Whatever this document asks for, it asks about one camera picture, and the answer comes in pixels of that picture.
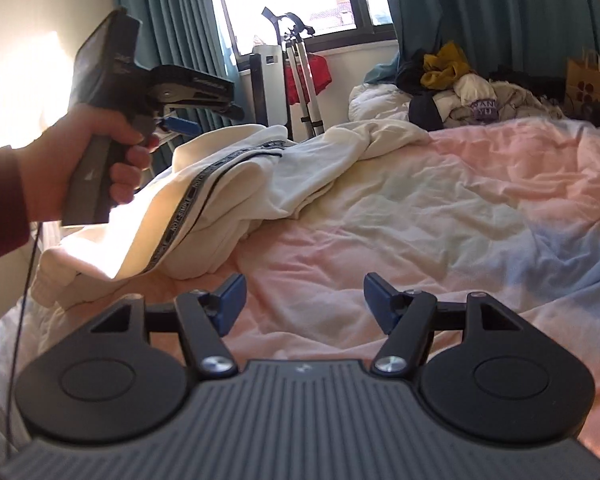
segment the paper bag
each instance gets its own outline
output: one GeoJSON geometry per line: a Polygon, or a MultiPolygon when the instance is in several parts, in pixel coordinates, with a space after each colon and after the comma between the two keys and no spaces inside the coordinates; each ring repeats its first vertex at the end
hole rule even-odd
{"type": "Polygon", "coordinates": [[[567,62],[566,110],[579,117],[584,103],[600,102],[600,54],[583,50],[582,59],[567,62]]]}

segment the yellow clothing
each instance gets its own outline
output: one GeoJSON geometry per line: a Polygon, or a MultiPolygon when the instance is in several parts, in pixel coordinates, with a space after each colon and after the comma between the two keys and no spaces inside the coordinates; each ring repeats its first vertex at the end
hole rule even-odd
{"type": "Polygon", "coordinates": [[[435,56],[425,55],[424,71],[420,80],[422,86],[431,90],[446,90],[471,72],[471,67],[462,49],[450,41],[435,56]]]}

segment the white cloth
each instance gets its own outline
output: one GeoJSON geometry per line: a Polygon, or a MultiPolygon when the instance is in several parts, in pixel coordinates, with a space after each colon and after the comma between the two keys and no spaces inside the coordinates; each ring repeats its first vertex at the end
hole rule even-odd
{"type": "MultiPolygon", "coordinates": [[[[9,385],[11,362],[13,361],[13,346],[16,330],[20,319],[20,305],[22,300],[0,318],[0,463],[4,459],[4,441],[1,435],[5,433],[5,413],[7,401],[7,389],[9,385]]],[[[41,349],[49,348],[48,330],[56,313],[53,309],[39,306],[34,301],[27,301],[24,322],[22,325],[22,338],[18,350],[18,361],[16,375],[18,375],[33,359],[42,352],[41,349]]],[[[20,448],[29,440],[24,423],[20,418],[18,410],[13,410],[11,419],[12,442],[16,448],[20,448]]]]}
{"type": "MultiPolygon", "coordinates": [[[[453,90],[438,92],[433,97],[440,118],[446,121],[449,114],[461,107],[460,98],[453,90]]],[[[356,86],[349,96],[349,120],[392,119],[409,122],[411,95],[393,84],[356,86]]]]}
{"type": "Polygon", "coordinates": [[[179,146],[173,172],[115,208],[109,224],[45,251],[31,297],[69,308],[157,268],[179,280],[214,272],[241,237],[263,220],[298,215],[357,160],[428,140],[414,124],[392,120],[335,126],[301,144],[283,126],[205,134],[179,146]]]}
{"type": "Polygon", "coordinates": [[[454,92],[460,98],[460,106],[469,106],[476,101],[484,99],[498,99],[493,86],[477,74],[465,74],[454,84],[454,92]]]}
{"type": "Polygon", "coordinates": [[[554,120],[564,118],[560,107],[541,102],[526,88],[506,81],[493,81],[491,86],[498,96],[501,121],[525,117],[549,117],[554,120]]]}

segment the grooved black surface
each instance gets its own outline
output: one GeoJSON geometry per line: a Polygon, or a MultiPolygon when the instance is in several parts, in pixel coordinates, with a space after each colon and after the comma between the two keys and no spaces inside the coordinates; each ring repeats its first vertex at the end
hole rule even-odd
{"type": "Polygon", "coordinates": [[[35,441],[10,480],[595,480],[575,440],[499,449],[433,422],[404,382],[357,361],[251,362],[200,385],[155,433],[101,449],[35,441]]]}

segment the finger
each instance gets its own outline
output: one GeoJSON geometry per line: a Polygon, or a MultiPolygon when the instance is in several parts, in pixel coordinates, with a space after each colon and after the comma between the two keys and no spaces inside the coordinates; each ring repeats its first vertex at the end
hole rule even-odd
{"type": "Polygon", "coordinates": [[[158,149],[159,145],[160,145],[160,137],[158,137],[156,134],[151,134],[151,136],[149,136],[149,138],[147,139],[145,148],[153,153],[155,150],[158,149]]]}
{"type": "Polygon", "coordinates": [[[121,144],[138,144],[144,140],[142,134],[133,129],[120,112],[82,105],[78,113],[84,115],[83,120],[94,135],[108,135],[121,144]]]}
{"type": "Polygon", "coordinates": [[[109,194],[118,204],[128,204],[134,199],[134,189],[126,184],[113,184],[109,194]]]}
{"type": "Polygon", "coordinates": [[[126,150],[126,160],[141,170],[146,170],[151,166],[151,154],[147,148],[142,146],[132,146],[126,150]]]}
{"type": "Polygon", "coordinates": [[[139,168],[121,162],[114,164],[109,170],[109,174],[114,183],[125,184],[133,189],[139,188],[142,182],[142,171],[139,168]]]}

